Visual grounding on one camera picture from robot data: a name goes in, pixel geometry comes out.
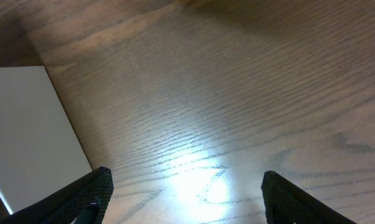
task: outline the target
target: wooden table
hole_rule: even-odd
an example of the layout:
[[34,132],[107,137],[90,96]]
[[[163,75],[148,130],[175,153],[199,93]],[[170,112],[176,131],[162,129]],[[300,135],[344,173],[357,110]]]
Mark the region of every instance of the wooden table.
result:
[[40,64],[104,223],[265,223],[266,170],[375,223],[375,1],[0,0],[0,66]]

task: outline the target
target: brown wooden tabletop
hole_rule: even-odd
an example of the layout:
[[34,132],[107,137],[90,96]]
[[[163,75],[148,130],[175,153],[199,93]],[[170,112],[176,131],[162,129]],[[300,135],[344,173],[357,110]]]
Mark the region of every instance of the brown wooden tabletop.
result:
[[375,1],[0,0],[20,65],[112,170],[104,223],[266,223],[266,170],[375,223]]

